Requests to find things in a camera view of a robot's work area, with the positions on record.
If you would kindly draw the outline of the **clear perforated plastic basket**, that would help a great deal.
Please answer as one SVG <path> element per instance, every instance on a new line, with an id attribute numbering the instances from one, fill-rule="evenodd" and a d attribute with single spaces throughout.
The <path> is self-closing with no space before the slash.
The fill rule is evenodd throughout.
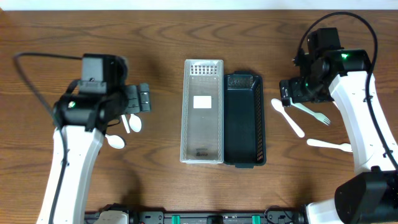
<path id="1" fill-rule="evenodd" d="M 224 162 L 222 60 L 187 59 L 184 65 L 180 161 Z"/>

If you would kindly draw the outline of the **white plastic spoon near left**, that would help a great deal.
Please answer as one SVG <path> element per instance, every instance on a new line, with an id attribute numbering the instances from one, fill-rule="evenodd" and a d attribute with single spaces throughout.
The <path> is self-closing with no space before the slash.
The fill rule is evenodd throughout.
<path id="1" fill-rule="evenodd" d="M 115 149 L 123 149 L 126 146 L 125 140 L 118 135 L 105 134 L 108 144 Z"/>

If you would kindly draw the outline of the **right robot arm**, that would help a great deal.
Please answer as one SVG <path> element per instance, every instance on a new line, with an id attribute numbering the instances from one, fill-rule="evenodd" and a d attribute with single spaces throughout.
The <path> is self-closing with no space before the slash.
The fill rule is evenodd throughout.
<path id="1" fill-rule="evenodd" d="M 397 142 L 376 92 L 365 50 L 299 50 L 300 76 L 280 81 L 284 106 L 333 102 L 354 157 L 355 177 L 335 196 L 305 207 L 307 223 L 384 223 L 397 221 Z"/>

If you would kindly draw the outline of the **white plastic spoon bowl up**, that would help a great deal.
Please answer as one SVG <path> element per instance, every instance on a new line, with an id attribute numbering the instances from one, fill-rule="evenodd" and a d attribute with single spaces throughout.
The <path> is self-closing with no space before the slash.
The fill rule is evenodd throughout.
<path id="1" fill-rule="evenodd" d="M 131 130 L 130 130 L 130 126 L 129 126 L 129 123 L 127 121 L 126 115 L 122 114 L 121 115 L 121 119 L 122 119 L 122 122 L 123 122 L 123 125 L 124 125 L 124 128 L 125 128 L 126 132 L 129 134 L 131 132 Z"/>

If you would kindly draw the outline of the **white plastic fork handle up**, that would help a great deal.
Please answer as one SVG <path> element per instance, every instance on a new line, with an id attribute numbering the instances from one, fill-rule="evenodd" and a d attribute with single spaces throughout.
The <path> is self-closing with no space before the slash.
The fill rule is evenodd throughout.
<path id="1" fill-rule="evenodd" d="M 288 122 L 288 124 L 290 125 L 290 127 L 294 130 L 294 132 L 296 133 L 296 135 L 300 138 L 304 138 L 305 137 L 305 133 L 304 131 L 299 127 L 299 125 L 285 112 L 285 109 L 282 105 L 282 102 L 280 100 L 278 100 L 277 98 L 273 98 L 271 99 L 271 105 L 272 107 L 278 111 L 284 118 L 285 120 Z"/>

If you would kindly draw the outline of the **white plastic fork near right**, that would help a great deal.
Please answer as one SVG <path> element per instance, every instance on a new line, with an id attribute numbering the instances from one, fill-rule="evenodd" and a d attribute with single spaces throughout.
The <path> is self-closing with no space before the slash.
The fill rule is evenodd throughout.
<path id="1" fill-rule="evenodd" d="M 314 146 L 314 147 L 327 147 L 327 148 L 333 148 L 333 149 L 339 149 L 344 152 L 352 152 L 352 147 L 351 144 L 349 143 L 342 143 L 342 144 L 333 144 L 330 142 L 325 142 L 317 139 L 307 139 L 307 144 L 309 146 Z"/>

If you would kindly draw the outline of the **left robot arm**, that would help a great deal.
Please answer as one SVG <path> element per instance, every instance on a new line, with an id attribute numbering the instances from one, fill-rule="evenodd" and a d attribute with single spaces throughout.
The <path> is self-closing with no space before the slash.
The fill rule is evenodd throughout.
<path id="1" fill-rule="evenodd" d="M 66 125 L 53 134 L 53 159 L 37 223 L 134 223 L 134 213 L 118 205 L 85 215 L 95 160 L 103 142 L 115 149 L 126 146 L 118 135 L 87 131 L 84 126 Z"/>

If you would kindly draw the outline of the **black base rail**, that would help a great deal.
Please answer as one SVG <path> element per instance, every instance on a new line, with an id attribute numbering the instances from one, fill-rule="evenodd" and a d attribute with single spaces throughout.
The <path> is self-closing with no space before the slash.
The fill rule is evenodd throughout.
<path id="1" fill-rule="evenodd" d="M 306 224 L 303 210 L 271 206 L 263 212 L 164 212 L 139 211 L 117 203 L 98 212 L 86 212 L 83 223 L 126 224 Z"/>

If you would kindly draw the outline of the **light green plastic fork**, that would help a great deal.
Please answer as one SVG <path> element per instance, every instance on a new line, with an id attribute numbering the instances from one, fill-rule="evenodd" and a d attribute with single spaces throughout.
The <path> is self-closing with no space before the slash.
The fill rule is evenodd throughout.
<path id="1" fill-rule="evenodd" d="M 329 126 L 331 121 L 322 113 L 319 112 L 314 112 L 311 109 L 307 108 L 306 106 L 304 106 L 301 103 L 292 103 L 292 106 L 310 114 L 311 116 L 313 116 L 315 119 L 317 119 L 318 121 L 322 122 L 323 124 Z"/>

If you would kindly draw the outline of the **white plastic spoon bowl down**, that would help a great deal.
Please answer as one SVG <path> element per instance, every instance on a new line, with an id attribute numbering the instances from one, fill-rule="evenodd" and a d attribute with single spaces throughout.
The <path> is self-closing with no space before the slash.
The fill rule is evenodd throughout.
<path id="1" fill-rule="evenodd" d="M 142 121 L 140 117 L 136 116 L 135 114 L 130 114 L 129 126 L 134 132 L 140 132 L 142 129 Z"/>

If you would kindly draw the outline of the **black perforated plastic basket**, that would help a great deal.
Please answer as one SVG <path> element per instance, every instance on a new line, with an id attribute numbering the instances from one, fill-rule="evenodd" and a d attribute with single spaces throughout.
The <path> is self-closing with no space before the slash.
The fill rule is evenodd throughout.
<path id="1" fill-rule="evenodd" d="M 252 169 L 266 161 L 262 77 L 249 71 L 225 75 L 224 163 Z"/>

